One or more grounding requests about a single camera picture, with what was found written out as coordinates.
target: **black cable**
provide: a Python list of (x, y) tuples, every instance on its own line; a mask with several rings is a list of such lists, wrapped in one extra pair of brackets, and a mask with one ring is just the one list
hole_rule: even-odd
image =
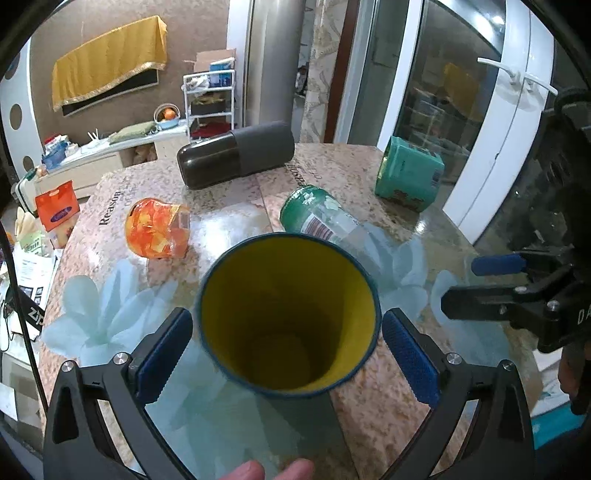
[(20, 287), (18, 286), (17, 271), (14, 268), (14, 258), (12, 257), (10, 242), (8, 241), (8, 237), (6, 235), (6, 232), (4, 231), (4, 225), (2, 224), (2, 222), (0, 222), (0, 247), (2, 247), (2, 252), (4, 253), (4, 261), (6, 262), (6, 267), (8, 268), (8, 278), (10, 279), (10, 286), (14, 293), (14, 310), (16, 311), (18, 315), (18, 320), (21, 324), (22, 337), (25, 340), (25, 348), (27, 349), (27, 356), (29, 357), (29, 363), (31, 364), (31, 369), (33, 371), (33, 378), (35, 379), (37, 392), (39, 394), (39, 398), (41, 399), (41, 406), (43, 407), (43, 412), (47, 414), (47, 397), (45, 396), (45, 390), (43, 390), (43, 384), (41, 383), (41, 377), (39, 376), (37, 362), (35, 362), (33, 346), (31, 344), (31, 338), (29, 337), (29, 330), (27, 328), (25, 314), (22, 309), (21, 296), (18, 294), (18, 288)]
[(14, 336), (16, 335), (14, 332), (12, 333), (12, 336), (10, 336), (10, 328), (8, 327), (8, 318), (6, 316), (6, 303), (4, 303), (4, 300), (0, 303), (0, 317), (2, 317), (4, 319), (4, 325), (6, 326), (6, 335), (8, 338), (8, 345), (6, 346), (6, 350), (2, 350), (0, 348), (0, 353), (6, 353), (8, 352), (8, 349), (10, 348), (10, 342), (12, 342), (14, 340)]

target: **dark teal cup rim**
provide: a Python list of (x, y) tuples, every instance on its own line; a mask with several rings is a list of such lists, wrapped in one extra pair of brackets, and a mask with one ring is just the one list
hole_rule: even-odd
[[(220, 360), (217, 358), (217, 356), (213, 353), (211, 347), (209, 346), (209, 344), (207, 342), (207, 339), (203, 335), (203, 326), (202, 326), (202, 321), (201, 321), (201, 302), (202, 302), (203, 293), (205, 292), (205, 289), (207, 287), (207, 283), (209, 282), (209, 279), (212, 276), (212, 274), (224, 262), (224, 260), (226, 260), (228, 257), (230, 257), (236, 250), (239, 250), (240, 248), (242, 248), (248, 244), (251, 244), (254, 242), (259, 242), (259, 241), (262, 241), (262, 240), (267, 239), (272, 236), (298, 237), (298, 238), (305, 239), (305, 240), (308, 240), (311, 242), (320, 243), (322, 245), (325, 245), (326, 247), (332, 248), (333, 250), (337, 251), (338, 253), (343, 255), (346, 259), (348, 259), (357, 268), (357, 270), (359, 270), (359, 272), (363, 275), (365, 281), (367, 282), (367, 284), (369, 286), (372, 297), (374, 299), (374, 306), (375, 306), (374, 334), (372, 335), (372, 339), (368, 345), (368, 349), (365, 352), (363, 358), (359, 361), (359, 363), (357, 365), (355, 365), (354, 369), (351, 370), (351, 372), (349, 372), (343, 378), (337, 380), (336, 382), (332, 383), (331, 385), (321, 388), (320, 390), (314, 390), (314, 391), (304, 392), (304, 393), (289, 393), (289, 392), (285, 392), (285, 391), (281, 391), (281, 390), (273, 390), (270, 388), (260, 387), (254, 383), (251, 383), (251, 382), (245, 380), (244, 378), (230, 372), (230, 370), (228, 370), (220, 362)], [(361, 369), (361, 367), (365, 364), (365, 362), (369, 359), (369, 357), (374, 352), (375, 347), (378, 344), (379, 330), (382, 326), (382, 312), (381, 312), (381, 308), (379, 305), (378, 290), (375, 287), (373, 279), (371, 279), (371, 277), (368, 275), (368, 273), (365, 271), (365, 269), (359, 263), (359, 261), (355, 257), (353, 257), (352, 255), (350, 255), (350, 253), (346, 252), (343, 248), (339, 247), (338, 245), (332, 244), (330, 242), (327, 242), (327, 241), (322, 240), (320, 238), (316, 238), (314, 236), (304, 235), (303, 233), (286, 233), (286, 232), (265, 233), (263, 235), (258, 235), (258, 236), (254, 236), (251, 238), (247, 238), (246, 240), (243, 240), (242, 242), (240, 242), (239, 244), (230, 248), (229, 250), (226, 250), (213, 263), (213, 265), (209, 268), (209, 271), (206, 273), (205, 277), (203, 278), (203, 281), (201, 282), (201, 285), (199, 287), (199, 292), (197, 294), (197, 300), (196, 300), (196, 304), (195, 304), (195, 312), (196, 312), (196, 322), (197, 322), (197, 328), (199, 330), (199, 337), (200, 337), (201, 344), (203, 345), (203, 348), (205, 349), (207, 354), (213, 359), (216, 366), (230, 380), (238, 383), (239, 385), (246, 387), (246, 388), (252, 390), (253, 392), (260, 393), (266, 397), (275, 397), (275, 398), (310, 398), (310, 397), (315, 397), (317, 395), (328, 392), (329, 390), (332, 390), (333, 388), (349, 381)]]

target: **brown wall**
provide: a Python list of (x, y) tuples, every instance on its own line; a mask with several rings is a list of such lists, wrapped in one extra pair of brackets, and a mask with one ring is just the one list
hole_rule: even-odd
[[(184, 113), (180, 86), (192, 73), (198, 51), (226, 48), (229, 0), (74, 0), (48, 19), (31, 41), (31, 93), (39, 136), (67, 134), (81, 145), (88, 131), (110, 134), (152, 120), (154, 109), (172, 102)], [(113, 28), (159, 15), (167, 24), (168, 65), (160, 84), (125, 93), (64, 117), (51, 105), (51, 72), (55, 61)]]

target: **orange fruit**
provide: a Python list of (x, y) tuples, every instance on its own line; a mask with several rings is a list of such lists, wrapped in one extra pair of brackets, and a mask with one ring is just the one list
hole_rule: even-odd
[(165, 120), (172, 120), (176, 117), (177, 117), (177, 112), (175, 112), (173, 109), (171, 109), (171, 108), (164, 109), (164, 119)]

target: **barcode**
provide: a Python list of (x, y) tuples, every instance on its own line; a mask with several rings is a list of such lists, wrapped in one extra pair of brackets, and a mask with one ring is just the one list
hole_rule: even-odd
[(321, 238), (322, 240), (330, 240), (335, 234), (316, 215), (310, 215), (304, 222), (302, 233)]
[(431, 177), (431, 188), (437, 187), (439, 185), (439, 180), (441, 180), (441, 171), (436, 170), (433, 172), (433, 177)]

